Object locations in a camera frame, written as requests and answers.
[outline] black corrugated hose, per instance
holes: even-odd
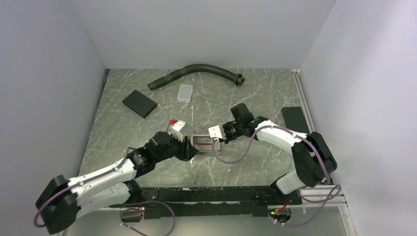
[[[226,78],[233,82],[233,84],[237,86],[241,86],[243,82],[245,81],[245,78],[242,77],[242,74],[235,74],[231,71],[228,71],[226,69],[214,66],[214,65],[208,65],[208,64],[192,64],[188,65],[184,68],[178,69],[176,71],[173,71],[169,73],[168,75],[161,77],[153,82],[150,82],[148,84],[148,87],[150,90],[155,90],[160,87],[163,87],[167,84],[169,84],[172,81],[175,81],[183,76],[189,75],[191,73],[195,72],[208,72],[211,74],[219,75],[223,78]]]

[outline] marble tabletop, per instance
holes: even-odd
[[[127,147],[143,146],[172,118],[188,124],[185,135],[208,134],[209,127],[233,120],[229,108],[238,103],[245,103],[254,117],[264,116],[279,125],[284,125],[282,107],[301,106],[291,70],[230,70],[246,78],[241,87],[216,75],[194,73],[154,91],[147,84],[173,70],[110,70],[79,175],[116,162]],[[181,84],[193,86],[190,103],[177,101]],[[135,89],[158,104],[146,119],[122,104]],[[226,160],[239,158],[248,142],[248,138],[241,137],[222,144],[219,155]],[[207,152],[196,155],[192,163],[176,158],[165,160],[136,180],[141,187],[269,185],[292,168],[289,153],[269,143],[253,142],[247,156],[233,165],[221,163]]]

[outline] table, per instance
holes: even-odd
[[[127,147],[141,147],[169,119],[188,124],[188,134],[208,134],[208,128],[233,119],[229,109],[245,103],[254,115],[264,116],[285,125],[284,106],[301,106],[300,95],[291,70],[230,69],[246,79],[241,87],[208,73],[194,73],[151,91],[147,84],[173,69],[112,69],[95,115],[89,142],[79,175],[106,167],[123,157]],[[177,101],[179,86],[193,86],[190,103]],[[158,106],[143,119],[122,104],[133,90],[138,90]],[[226,160],[240,157],[249,142],[240,137],[222,145],[219,155]],[[137,178],[141,187],[202,187],[270,185],[291,171],[292,156],[265,142],[253,142],[247,156],[237,164],[216,160],[212,153],[195,156],[192,163],[171,158],[156,165],[155,170]]]

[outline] white backdrop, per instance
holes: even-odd
[[[108,68],[300,68],[336,0],[71,0]]]
[[[360,236],[417,235],[417,2],[337,1],[301,68]]]

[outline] wall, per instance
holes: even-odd
[[[336,0],[71,0],[108,68],[300,68]]]
[[[417,2],[336,2],[301,67],[361,235],[416,235]]]
[[[68,1],[1,1],[0,235],[47,235],[34,203],[77,174],[104,74]]]

